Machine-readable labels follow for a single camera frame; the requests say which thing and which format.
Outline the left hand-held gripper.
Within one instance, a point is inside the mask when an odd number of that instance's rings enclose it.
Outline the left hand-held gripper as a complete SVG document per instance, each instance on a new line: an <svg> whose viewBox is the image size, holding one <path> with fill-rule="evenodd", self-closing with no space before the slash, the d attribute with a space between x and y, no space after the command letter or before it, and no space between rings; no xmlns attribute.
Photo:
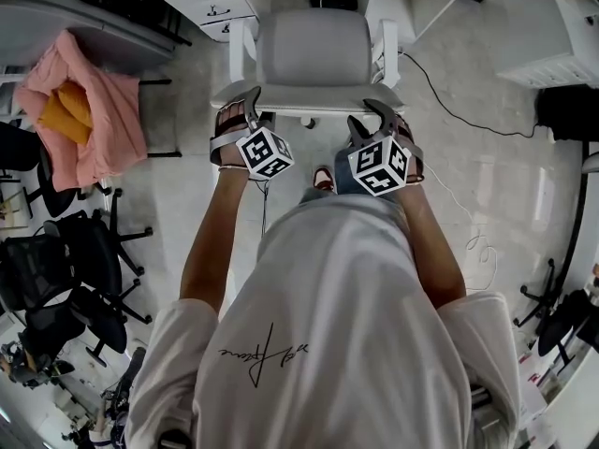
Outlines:
<svg viewBox="0 0 599 449"><path fill-rule="evenodd" d="M295 164L289 144L275 133L273 113L259 119L256 102L261 87L246 91L241 100L244 115L239 115L236 125L242 126L242 136L236 141L241 158L255 180L272 180Z"/></svg>

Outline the person's right hand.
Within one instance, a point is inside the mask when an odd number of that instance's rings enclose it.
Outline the person's right hand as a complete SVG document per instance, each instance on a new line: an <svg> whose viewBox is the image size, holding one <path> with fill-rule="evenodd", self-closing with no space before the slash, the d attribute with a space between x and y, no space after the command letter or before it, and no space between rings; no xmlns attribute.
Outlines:
<svg viewBox="0 0 599 449"><path fill-rule="evenodd" d="M424 181L424 153L415 143L413 132L407 121L400 115L395 114L397 130L395 139L400 146L411 153L409 158L406 183L417 185Z"/></svg>

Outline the person's left hand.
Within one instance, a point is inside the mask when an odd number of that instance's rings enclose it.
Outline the person's left hand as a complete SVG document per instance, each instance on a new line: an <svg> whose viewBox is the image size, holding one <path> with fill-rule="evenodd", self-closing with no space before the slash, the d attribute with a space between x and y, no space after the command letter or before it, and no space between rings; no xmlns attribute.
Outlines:
<svg viewBox="0 0 599 449"><path fill-rule="evenodd" d="M224 106L217 113L214 136L218 138L229 133L244 130L246 127L244 104L241 101L234 101ZM219 147L218 154L218 164L220 166L245 166L235 142Z"/></svg>

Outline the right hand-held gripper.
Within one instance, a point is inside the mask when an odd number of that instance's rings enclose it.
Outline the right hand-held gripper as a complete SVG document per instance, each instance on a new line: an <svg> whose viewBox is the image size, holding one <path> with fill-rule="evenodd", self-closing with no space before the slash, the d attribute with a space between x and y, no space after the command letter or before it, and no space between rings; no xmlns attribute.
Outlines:
<svg viewBox="0 0 599 449"><path fill-rule="evenodd" d="M382 196L407 185L411 153L395 139L397 116L385 103L365 98L364 106L380 118L379 130L371 136L355 116L347 117L350 146L356 149L347 159L354 180L372 196Z"/></svg>

